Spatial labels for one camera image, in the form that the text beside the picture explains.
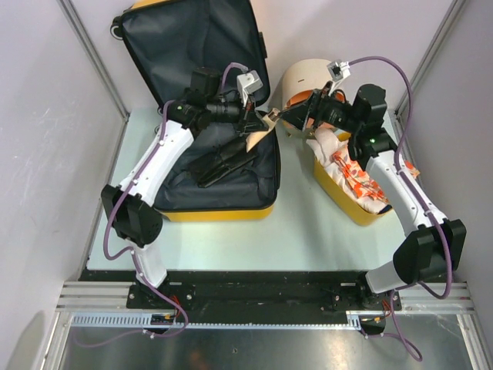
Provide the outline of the aluminium frame rail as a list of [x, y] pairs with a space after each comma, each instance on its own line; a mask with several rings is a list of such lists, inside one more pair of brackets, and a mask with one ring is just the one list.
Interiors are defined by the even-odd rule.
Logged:
[[188, 316], [176, 315], [158, 300], [157, 307], [146, 308], [136, 294], [137, 287], [126, 282], [69, 282], [62, 288], [56, 308], [72, 316], [79, 327], [135, 328], [166, 330], [181, 327], [212, 328], [309, 328], [357, 330], [362, 324], [382, 322], [388, 316], [389, 298], [372, 308], [358, 308], [347, 294], [329, 295], [320, 301], [226, 302], [207, 298], [199, 301], [187, 295]]

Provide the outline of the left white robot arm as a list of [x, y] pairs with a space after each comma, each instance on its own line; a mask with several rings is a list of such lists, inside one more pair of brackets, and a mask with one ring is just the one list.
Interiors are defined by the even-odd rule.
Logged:
[[182, 97], [163, 105], [155, 138], [129, 175], [118, 186], [107, 184], [102, 189], [108, 219], [105, 258], [114, 261], [121, 256], [109, 252], [109, 234], [114, 230], [131, 243], [126, 249], [138, 280], [146, 284], [143, 298], [154, 308], [170, 299], [170, 289], [162, 284], [167, 271], [154, 245], [163, 227], [163, 217], [154, 207], [156, 195], [178, 159], [211, 123], [231, 123], [239, 136], [193, 163], [199, 187], [222, 180], [256, 157], [253, 148], [270, 130], [255, 110], [254, 94], [262, 86], [257, 71], [237, 62], [223, 72], [195, 69]]

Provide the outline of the beige tube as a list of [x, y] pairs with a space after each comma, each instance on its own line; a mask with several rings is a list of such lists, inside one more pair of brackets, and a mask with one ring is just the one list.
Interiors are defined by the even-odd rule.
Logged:
[[277, 124], [280, 111], [272, 108], [271, 111], [261, 116], [260, 121], [263, 124], [262, 129], [256, 129], [246, 138], [246, 151], [250, 152], [268, 133], [270, 133]]

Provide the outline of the white round drawer cabinet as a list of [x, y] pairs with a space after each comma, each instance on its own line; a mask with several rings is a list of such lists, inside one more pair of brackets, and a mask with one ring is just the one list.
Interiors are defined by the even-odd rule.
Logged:
[[332, 80], [327, 59], [304, 59], [291, 65], [280, 81], [282, 107], [307, 99], [314, 89], [321, 89]]

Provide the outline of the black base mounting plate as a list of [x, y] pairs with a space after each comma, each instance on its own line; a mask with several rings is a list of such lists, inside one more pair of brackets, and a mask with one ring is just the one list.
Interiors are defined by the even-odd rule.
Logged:
[[388, 305], [401, 310], [398, 293], [389, 291], [373, 294], [363, 281], [361, 271], [339, 272], [293, 272], [293, 271], [170, 271], [165, 281], [153, 293], [138, 281], [133, 271], [90, 271], [82, 272], [83, 282], [129, 282], [137, 287], [138, 299], [146, 308], [157, 307], [163, 300], [165, 308], [173, 308], [176, 315], [188, 316], [186, 309], [191, 304], [187, 295], [199, 301], [207, 298], [226, 302], [288, 302], [307, 303], [320, 301], [329, 295], [347, 294], [358, 308], [372, 308], [384, 298]]

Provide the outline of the yellow Pikachu suitcase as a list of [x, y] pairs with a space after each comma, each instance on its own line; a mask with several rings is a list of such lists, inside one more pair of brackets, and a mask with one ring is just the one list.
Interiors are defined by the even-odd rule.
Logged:
[[162, 117], [151, 145], [102, 200], [117, 220], [259, 220], [280, 187], [267, 53], [248, 1], [141, 1], [110, 29]]

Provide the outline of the black pouch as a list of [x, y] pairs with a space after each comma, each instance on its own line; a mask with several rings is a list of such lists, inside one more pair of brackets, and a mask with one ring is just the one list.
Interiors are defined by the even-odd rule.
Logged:
[[237, 137], [190, 162], [187, 170], [197, 186], [210, 187], [252, 162], [257, 157], [257, 151], [247, 151], [246, 144], [243, 137]]

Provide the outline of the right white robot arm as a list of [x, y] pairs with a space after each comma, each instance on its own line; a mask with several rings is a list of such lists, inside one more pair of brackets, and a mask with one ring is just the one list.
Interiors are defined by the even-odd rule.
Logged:
[[466, 237], [461, 220], [449, 220], [412, 177], [397, 145], [383, 127], [387, 112], [386, 92], [374, 84], [362, 85], [352, 103], [337, 99], [328, 82], [310, 96], [280, 113], [280, 118], [299, 130], [309, 119], [314, 125], [330, 123], [350, 134], [350, 158], [381, 187], [397, 214], [405, 239], [392, 260], [368, 271], [365, 284], [355, 290], [356, 302], [373, 309], [392, 289], [423, 284], [458, 269]]

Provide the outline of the yellow plastic basket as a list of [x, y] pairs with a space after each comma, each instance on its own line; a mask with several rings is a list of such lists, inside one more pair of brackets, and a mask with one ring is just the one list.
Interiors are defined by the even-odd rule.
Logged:
[[[348, 133], [337, 135], [340, 141], [347, 141], [350, 138]], [[350, 196], [345, 185], [338, 185], [323, 170], [323, 167], [317, 162], [314, 156], [314, 177], [325, 193], [333, 202], [357, 225], [368, 226], [377, 219], [389, 214], [392, 207], [388, 204], [379, 214], [371, 214], [364, 208], [360, 207]]]

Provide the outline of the orange floral patterned cloth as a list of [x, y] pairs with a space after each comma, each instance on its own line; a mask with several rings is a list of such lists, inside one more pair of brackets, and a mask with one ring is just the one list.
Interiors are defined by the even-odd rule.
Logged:
[[390, 203], [378, 183], [350, 158], [347, 146], [335, 151], [331, 159], [344, 178], [342, 186], [346, 186], [360, 207], [379, 214]]

